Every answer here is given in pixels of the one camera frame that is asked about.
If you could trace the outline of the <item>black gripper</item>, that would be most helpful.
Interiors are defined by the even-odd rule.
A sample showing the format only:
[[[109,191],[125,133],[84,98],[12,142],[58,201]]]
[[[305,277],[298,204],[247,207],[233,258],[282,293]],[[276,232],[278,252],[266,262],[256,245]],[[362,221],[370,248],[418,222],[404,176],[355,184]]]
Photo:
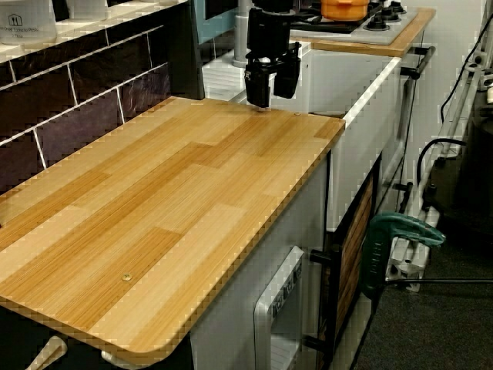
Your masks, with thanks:
[[[246,97],[250,104],[268,107],[271,68],[277,68],[275,96],[292,98],[300,75],[298,43],[290,44],[290,25],[295,12],[268,12],[261,8],[249,11],[247,30],[247,67],[244,74]]]

